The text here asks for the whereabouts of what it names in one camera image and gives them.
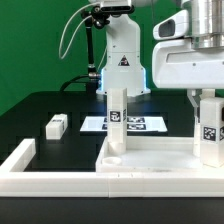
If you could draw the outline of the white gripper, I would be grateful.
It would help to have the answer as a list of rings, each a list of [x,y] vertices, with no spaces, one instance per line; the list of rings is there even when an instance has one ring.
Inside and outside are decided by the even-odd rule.
[[[153,49],[152,77],[157,88],[188,89],[199,122],[200,89],[224,88],[224,47],[193,49],[189,38],[159,42]]]

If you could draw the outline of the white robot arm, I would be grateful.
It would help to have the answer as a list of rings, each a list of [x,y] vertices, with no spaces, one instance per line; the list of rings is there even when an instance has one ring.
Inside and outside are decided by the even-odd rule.
[[[125,88],[130,97],[147,94],[140,62],[140,27],[129,18],[156,0],[89,0],[98,24],[106,26],[107,62],[97,92]],[[152,78],[158,88],[224,89],[224,0],[181,0],[181,10],[153,28]]]

